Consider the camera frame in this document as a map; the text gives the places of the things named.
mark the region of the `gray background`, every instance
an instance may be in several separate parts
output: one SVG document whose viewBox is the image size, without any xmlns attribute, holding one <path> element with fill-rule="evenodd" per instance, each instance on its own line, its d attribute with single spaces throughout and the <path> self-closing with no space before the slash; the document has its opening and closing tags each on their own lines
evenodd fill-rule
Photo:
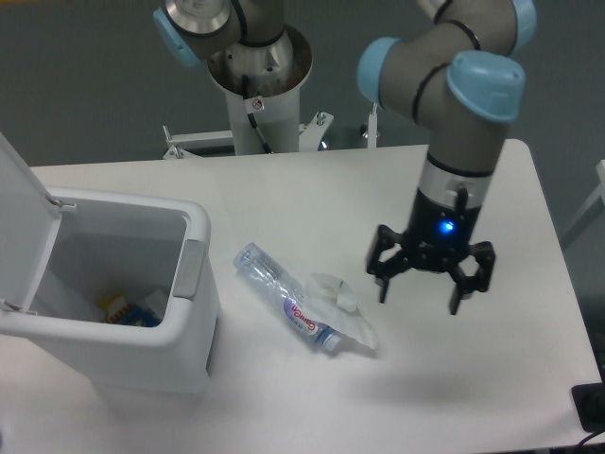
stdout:
<svg viewBox="0 0 605 454">
<path fill-rule="evenodd" d="M 229 128 L 207 71 L 181 68 L 161 43 L 151 21 L 158 2 L 0 5 L 0 131 L 29 165 L 160 159 L 163 124 L 173 133 Z M 605 159 L 605 2 L 536 4 L 538 31 L 514 55 L 527 91 L 511 136 L 530 146 L 560 233 Z M 332 148 L 363 146 L 357 131 L 371 104 L 355 86 L 359 56 L 381 36 L 412 40 L 430 21 L 412 0 L 288 0 L 286 18 L 314 52 L 302 121 L 327 111 L 336 116 Z M 380 146 L 428 141 L 393 113 L 380 113 L 380 129 Z M 592 332 L 605 332 L 603 233 L 605 215 L 565 254 Z"/>
</svg>

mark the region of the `table surface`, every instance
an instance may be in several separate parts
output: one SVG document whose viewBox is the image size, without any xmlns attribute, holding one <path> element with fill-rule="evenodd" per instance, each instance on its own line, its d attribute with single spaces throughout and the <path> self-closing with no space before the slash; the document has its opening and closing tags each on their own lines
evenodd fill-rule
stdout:
<svg viewBox="0 0 605 454">
<path fill-rule="evenodd" d="M 426 146 L 36 168 L 47 185 L 197 201 L 224 316 L 202 397 L 94 386 L 30 343 L 0 337 L 2 454 L 472 453 L 572 445 L 570 389 L 596 363 L 530 153 L 508 141 L 474 241 L 490 291 L 447 303 L 447 275 L 409 271 L 388 301 L 364 272 L 375 227 L 404 230 Z M 304 282 L 357 292 L 379 337 L 313 353 L 233 268 L 255 241 Z"/>
</svg>

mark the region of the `white trash can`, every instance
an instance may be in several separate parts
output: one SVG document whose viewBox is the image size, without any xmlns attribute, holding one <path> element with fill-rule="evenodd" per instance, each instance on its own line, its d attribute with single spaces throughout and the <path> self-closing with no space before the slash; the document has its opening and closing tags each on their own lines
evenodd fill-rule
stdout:
<svg viewBox="0 0 605 454">
<path fill-rule="evenodd" d="M 220 303 L 199 205 L 49 188 L 0 134 L 0 334 L 93 382 L 203 393 Z M 168 295 L 155 327 L 108 324 L 99 300 Z"/>
</svg>

